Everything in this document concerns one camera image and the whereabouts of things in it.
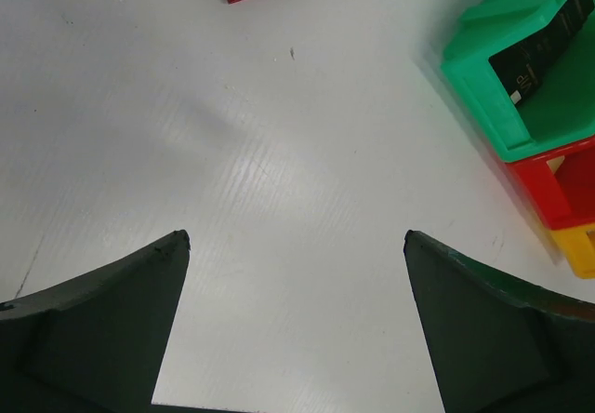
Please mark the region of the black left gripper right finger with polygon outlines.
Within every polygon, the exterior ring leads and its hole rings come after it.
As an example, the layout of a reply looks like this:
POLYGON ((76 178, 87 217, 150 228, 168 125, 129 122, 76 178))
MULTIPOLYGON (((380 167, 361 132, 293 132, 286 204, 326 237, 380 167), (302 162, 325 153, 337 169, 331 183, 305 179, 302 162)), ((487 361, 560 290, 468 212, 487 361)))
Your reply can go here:
POLYGON ((591 412, 594 306, 410 231, 403 253, 447 412, 591 412))

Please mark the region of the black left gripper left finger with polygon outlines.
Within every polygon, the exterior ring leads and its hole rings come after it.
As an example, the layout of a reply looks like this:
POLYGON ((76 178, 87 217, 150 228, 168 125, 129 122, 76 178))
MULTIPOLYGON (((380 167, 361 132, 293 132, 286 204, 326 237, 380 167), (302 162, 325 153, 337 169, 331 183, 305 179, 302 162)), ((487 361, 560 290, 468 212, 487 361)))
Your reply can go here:
POLYGON ((174 231, 1 305, 4 412, 148 412, 191 243, 174 231))

